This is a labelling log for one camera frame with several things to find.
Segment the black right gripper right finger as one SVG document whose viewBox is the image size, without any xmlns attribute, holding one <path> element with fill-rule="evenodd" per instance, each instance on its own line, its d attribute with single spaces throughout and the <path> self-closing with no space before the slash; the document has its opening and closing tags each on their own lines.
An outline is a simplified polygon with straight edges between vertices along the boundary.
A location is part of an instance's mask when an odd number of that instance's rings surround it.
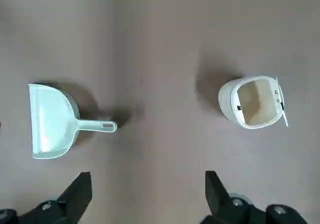
<svg viewBox="0 0 320 224">
<path fill-rule="evenodd" d="M 306 224 L 300 213 L 284 204 L 271 204 L 265 210 L 239 195 L 230 195 L 217 173 L 205 172 L 205 197 L 210 215 L 203 224 Z"/>
</svg>

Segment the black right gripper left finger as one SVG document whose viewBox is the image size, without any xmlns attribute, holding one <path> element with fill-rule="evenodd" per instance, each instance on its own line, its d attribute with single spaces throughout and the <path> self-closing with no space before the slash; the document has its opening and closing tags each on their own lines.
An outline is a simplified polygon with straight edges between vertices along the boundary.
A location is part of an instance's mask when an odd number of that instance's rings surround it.
<svg viewBox="0 0 320 224">
<path fill-rule="evenodd" d="M 92 176 L 81 172 L 56 200 L 47 200 L 18 215 L 11 208 L 0 210 L 2 224 L 77 224 L 92 200 Z"/>
</svg>

